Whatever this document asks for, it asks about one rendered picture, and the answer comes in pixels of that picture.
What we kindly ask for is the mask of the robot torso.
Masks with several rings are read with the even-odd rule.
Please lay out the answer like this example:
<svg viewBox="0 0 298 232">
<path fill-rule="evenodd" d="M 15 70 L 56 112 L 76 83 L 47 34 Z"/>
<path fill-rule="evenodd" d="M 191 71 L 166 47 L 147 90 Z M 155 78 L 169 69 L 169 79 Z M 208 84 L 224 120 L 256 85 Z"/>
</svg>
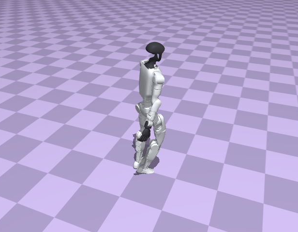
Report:
<svg viewBox="0 0 298 232">
<path fill-rule="evenodd" d="M 149 59 L 148 59 L 149 60 Z M 153 69 L 148 69 L 144 64 L 147 61 L 144 61 L 140 67 L 139 75 L 139 94 L 143 98 L 143 101 L 140 103 L 140 111 L 143 116 L 147 117 L 149 114 L 149 108 L 152 106 L 151 98 L 153 91 L 153 76 L 154 72 L 161 72 L 160 68 L 155 64 Z M 156 67 L 157 66 L 157 67 Z"/>
</svg>

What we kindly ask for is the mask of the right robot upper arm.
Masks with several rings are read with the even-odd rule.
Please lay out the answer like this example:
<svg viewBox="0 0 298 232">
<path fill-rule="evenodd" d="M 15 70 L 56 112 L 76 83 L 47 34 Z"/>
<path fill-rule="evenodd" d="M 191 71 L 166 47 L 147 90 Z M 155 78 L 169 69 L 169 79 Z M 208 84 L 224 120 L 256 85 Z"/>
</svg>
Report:
<svg viewBox="0 0 298 232">
<path fill-rule="evenodd" d="M 153 91 L 152 91 L 151 103 L 153 105 L 156 100 L 160 100 L 158 97 L 161 94 L 162 86 L 164 84 L 164 76 L 160 72 L 154 72 L 152 81 L 153 81 Z"/>
</svg>

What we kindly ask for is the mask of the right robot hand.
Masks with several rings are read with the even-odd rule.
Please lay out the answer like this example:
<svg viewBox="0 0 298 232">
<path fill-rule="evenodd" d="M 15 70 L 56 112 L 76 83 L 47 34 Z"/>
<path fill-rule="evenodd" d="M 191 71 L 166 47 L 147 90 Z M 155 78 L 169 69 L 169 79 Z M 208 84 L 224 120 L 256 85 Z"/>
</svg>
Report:
<svg viewBox="0 0 298 232">
<path fill-rule="evenodd" d="M 145 127 L 145 129 L 143 130 L 141 137 L 139 139 L 137 139 L 141 142 L 146 141 L 150 137 L 151 127 L 148 127 L 148 121 L 145 122 L 144 127 Z"/>
</svg>

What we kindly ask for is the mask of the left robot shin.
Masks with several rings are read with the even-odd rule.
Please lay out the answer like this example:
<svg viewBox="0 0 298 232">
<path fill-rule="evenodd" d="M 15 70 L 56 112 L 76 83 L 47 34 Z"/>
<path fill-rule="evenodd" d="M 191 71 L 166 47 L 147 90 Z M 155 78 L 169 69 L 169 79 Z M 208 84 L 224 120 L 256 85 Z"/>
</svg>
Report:
<svg viewBox="0 0 298 232">
<path fill-rule="evenodd" d="M 138 133 L 139 133 L 139 131 L 137 132 L 137 134 Z M 137 134 L 136 134 L 136 141 L 135 141 L 136 161 L 138 160 L 138 162 L 140 162 L 141 158 L 142 158 L 143 150 L 145 148 L 146 141 L 141 142 L 141 141 L 137 140 Z"/>
</svg>

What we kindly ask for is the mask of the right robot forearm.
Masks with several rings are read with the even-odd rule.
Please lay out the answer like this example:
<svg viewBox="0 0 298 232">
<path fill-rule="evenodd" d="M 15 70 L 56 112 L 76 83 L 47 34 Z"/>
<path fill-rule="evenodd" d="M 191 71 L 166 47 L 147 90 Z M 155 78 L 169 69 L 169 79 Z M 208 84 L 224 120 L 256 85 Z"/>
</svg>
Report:
<svg viewBox="0 0 298 232">
<path fill-rule="evenodd" d="M 154 102 L 154 104 L 152 106 L 150 106 L 150 108 L 149 108 L 149 114 L 148 114 L 147 120 L 146 120 L 146 121 L 148 121 L 148 127 L 151 127 L 152 126 L 153 121 L 155 120 L 156 112 L 158 111 L 158 109 L 161 106 L 161 104 L 162 103 L 161 103 L 160 100 L 156 100 Z"/>
</svg>

